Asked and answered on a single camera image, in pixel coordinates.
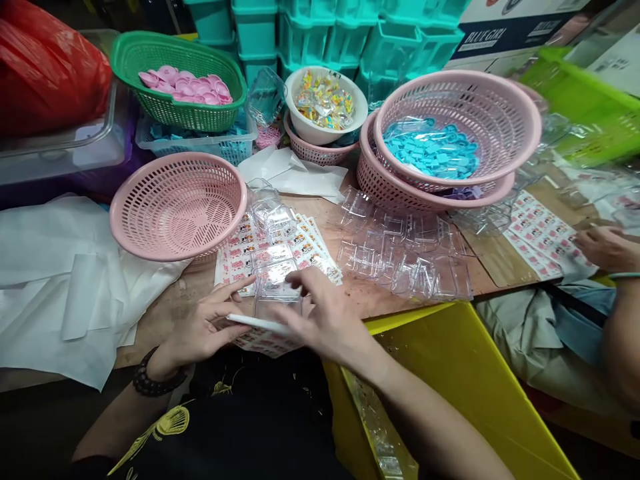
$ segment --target plastic bag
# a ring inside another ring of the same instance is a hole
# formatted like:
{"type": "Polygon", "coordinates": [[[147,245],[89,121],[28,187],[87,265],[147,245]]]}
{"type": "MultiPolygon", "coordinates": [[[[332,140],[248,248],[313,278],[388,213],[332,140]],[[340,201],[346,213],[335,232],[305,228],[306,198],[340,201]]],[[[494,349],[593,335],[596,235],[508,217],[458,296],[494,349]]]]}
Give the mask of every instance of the plastic bag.
{"type": "Polygon", "coordinates": [[[64,129],[104,114],[109,60],[26,0],[0,7],[0,136],[64,129]]]}

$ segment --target pink plastic basket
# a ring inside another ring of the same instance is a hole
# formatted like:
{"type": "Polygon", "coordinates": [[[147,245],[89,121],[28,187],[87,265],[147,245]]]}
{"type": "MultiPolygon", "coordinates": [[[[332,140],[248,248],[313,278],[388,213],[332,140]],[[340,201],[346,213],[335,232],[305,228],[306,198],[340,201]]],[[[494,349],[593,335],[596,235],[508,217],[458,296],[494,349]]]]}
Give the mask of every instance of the pink plastic basket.
{"type": "Polygon", "coordinates": [[[448,70],[416,78],[394,91],[375,120],[378,160],[402,180],[424,191],[496,181],[532,156],[542,128],[534,102],[512,82],[495,75],[448,70]],[[478,144],[478,169],[467,179],[448,180],[418,173],[389,151],[383,134],[407,116],[434,118],[436,128],[453,123],[478,144]]]}
{"type": "Polygon", "coordinates": [[[480,185],[483,196],[476,200],[446,199],[418,190],[402,182],[386,170],[375,157],[373,123],[378,111],[365,120],[360,130],[361,154],[358,162],[358,184],[367,193],[374,205],[396,213],[432,213],[444,210],[460,210],[485,207],[499,202],[513,188],[515,174],[480,185]]]}
{"type": "Polygon", "coordinates": [[[228,161],[174,153],[136,171],[109,211],[111,231],[128,252],[154,261],[207,255],[236,232],[247,186],[228,161]]]}
{"type": "Polygon", "coordinates": [[[283,123],[285,124],[285,130],[291,139],[291,150],[293,150],[300,160],[314,162],[321,167],[338,165],[338,163],[344,161],[349,152],[358,148],[358,142],[341,148],[316,147],[315,145],[305,142],[291,129],[291,116],[289,115],[288,110],[285,113],[283,123]]]}

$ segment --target clear plastic bin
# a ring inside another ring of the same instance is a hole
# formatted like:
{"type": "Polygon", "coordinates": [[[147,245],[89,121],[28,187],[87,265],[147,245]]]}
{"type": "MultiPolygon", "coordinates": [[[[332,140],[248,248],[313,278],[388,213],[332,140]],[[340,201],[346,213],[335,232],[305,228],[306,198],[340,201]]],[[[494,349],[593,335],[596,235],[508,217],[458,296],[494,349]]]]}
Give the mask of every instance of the clear plastic bin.
{"type": "Polygon", "coordinates": [[[135,142],[143,150],[151,150],[160,158],[180,152],[202,152],[222,157],[230,164],[238,166],[240,162],[253,154],[253,141],[258,138],[258,127],[255,121],[245,114],[246,135],[223,135],[180,140],[155,140],[151,136],[154,120],[143,114],[138,121],[135,142]]]}

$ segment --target wrist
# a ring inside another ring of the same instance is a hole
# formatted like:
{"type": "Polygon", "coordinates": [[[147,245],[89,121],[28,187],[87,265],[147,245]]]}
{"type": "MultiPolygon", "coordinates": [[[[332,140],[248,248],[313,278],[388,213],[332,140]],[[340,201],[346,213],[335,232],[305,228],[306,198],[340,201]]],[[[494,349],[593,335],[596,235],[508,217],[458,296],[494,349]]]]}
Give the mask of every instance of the wrist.
{"type": "Polygon", "coordinates": [[[164,382],[173,378],[180,369],[169,354],[166,343],[160,344],[147,364],[147,376],[154,381],[164,382]]]}

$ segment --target finger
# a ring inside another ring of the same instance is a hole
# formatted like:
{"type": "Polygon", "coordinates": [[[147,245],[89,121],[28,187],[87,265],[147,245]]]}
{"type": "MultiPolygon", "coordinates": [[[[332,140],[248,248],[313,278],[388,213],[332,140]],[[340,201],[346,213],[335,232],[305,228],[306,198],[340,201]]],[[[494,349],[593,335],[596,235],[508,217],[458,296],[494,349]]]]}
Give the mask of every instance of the finger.
{"type": "Polygon", "coordinates": [[[273,305],[270,310],[273,316],[288,326],[298,339],[307,345],[313,343],[318,328],[312,320],[302,318],[292,308],[284,305],[273,305]]]}
{"type": "Polygon", "coordinates": [[[306,296],[307,292],[310,292],[314,296],[316,303],[330,301],[331,292],[335,288],[328,276],[313,265],[304,270],[291,272],[286,276],[285,280],[290,282],[294,289],[302,285],[302,295],[306,296]]]}
{"type": "Polygon", "coordinates": [[[238,280],[237,282],[234,282],[230,285],[223,285],[222,288],[219,288],[218,290],[212,292],[212,294],[207,297],[207,300],[210,300],[213,303],[224,302],[231,296],[232,293],[237,292],[244,287],[248,287],[253,282],[255,282],[255,275],[242,280],[238,280]]]}
{"type": "Polygon", "coordinates": [[[212,321],[220,317],[226,317],[230,313],[236,315],[242,315],[242,311],[234,304],[230,302],[222,303],[201,303],[198,306],[198,315],[202,316],[204,320],[212,321]]]}
{"type": "Polygon", "coordinates": [[[231,343],[236,340],[236,338],[241,337],[250,331],[251,327],[248,325],[232,325],[231,327],[223,328],[209,338],[207,342],[209,350],[213,354],[226,344],[231,343]]]}

